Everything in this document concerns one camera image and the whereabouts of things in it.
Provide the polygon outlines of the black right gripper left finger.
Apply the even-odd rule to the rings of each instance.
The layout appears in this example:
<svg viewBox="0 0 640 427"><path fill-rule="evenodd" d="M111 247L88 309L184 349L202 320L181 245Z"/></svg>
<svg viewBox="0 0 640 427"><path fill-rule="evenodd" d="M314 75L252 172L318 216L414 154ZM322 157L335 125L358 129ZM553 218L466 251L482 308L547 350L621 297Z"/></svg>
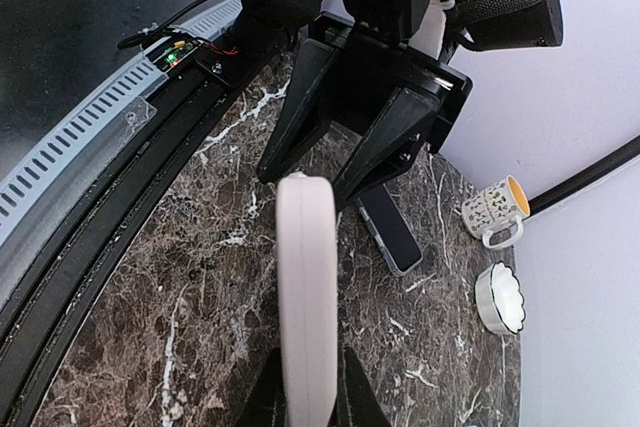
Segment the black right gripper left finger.
<svg viewBox="0 0 640 427"><path fill-rule="evenodd" d="M239 418L241 427L287 425L281 349L274 348L251 390Z"/></svg>

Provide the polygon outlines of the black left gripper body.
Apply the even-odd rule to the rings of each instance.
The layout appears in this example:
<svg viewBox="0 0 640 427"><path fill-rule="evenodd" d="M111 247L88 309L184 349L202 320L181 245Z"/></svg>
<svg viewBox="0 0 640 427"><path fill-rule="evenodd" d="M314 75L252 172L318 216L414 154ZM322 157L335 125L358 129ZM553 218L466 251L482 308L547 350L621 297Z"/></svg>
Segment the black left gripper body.
<svg viewBox="0 0 640 427"><path fill-rule="evenodd" d="M473 88L469 77L407 45L381 43L329 12L311 24L309 37L338 49L319 97L333 121L363 135L396 92L432 94L436 116L423 138L430 153L440 151Z"/></svg>

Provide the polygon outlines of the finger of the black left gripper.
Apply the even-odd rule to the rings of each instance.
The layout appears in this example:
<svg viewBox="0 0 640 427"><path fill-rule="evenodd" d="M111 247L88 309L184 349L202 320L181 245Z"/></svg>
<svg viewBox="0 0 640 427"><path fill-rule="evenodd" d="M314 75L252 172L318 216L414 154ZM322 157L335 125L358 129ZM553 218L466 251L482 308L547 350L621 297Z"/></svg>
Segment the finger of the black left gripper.
<svg viewBox="0 0 640 427"><path fill-rule="evenodd" d="M432 122L440 107L437 95L397 89L333 181L335 203L347 205L365 190L365 179L398 151L425 123Z"/></svg>
<svg viewBox="0 0 640 427"><path fill-rule="evenodd" d="M331 115L320 106L320 97L334 62L334 47L314 39L301 44L280 116L258 163L261 182L279 180L327 133Z"/></svg>

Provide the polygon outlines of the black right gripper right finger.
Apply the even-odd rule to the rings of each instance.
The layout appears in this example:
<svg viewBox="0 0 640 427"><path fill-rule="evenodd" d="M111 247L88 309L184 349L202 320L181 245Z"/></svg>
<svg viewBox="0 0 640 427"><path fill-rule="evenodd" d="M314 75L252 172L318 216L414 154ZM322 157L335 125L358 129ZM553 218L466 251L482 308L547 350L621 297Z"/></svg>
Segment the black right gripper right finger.
<svg viewBox="0 0 640 427"><path fill-rule="evenodd" d="M390 426L355 351L349 346L339 348L338 387L332 425Z"/></svg>

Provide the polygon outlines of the phone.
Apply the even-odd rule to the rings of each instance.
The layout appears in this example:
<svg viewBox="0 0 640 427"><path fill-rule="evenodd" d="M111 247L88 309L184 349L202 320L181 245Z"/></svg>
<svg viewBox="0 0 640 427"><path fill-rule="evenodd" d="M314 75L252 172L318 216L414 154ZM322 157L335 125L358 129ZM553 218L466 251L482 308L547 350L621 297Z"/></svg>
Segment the phone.
<svg viewBox="0 0 640 427"><path fill-rule="evenodd" d="M422 251L386 187L365 192L357 204L391 273L408 275L422 261Z"/></svg>
<svg viewBox="0 0 640 427"><path fill-rule="evenodd" d="M337 398L337 240L333 189L301 172L276 195L277 291L287 422L327 426Z"/></svg>

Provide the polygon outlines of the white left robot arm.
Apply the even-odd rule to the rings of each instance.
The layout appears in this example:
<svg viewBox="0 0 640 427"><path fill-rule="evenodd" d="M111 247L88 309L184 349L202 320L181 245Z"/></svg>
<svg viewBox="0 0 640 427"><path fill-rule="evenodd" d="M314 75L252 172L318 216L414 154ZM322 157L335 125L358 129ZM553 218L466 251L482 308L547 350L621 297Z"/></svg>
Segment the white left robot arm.
<svg viewBox="0 0 640 427"><path fill-rule="evenodd" d="M471 80L412 47L432 0L241 0L235 23L256 52L270 33L307 28L285 104L257 167L278 180L340 124L359 142L333 182L343 208L443 145Z"/></svg>

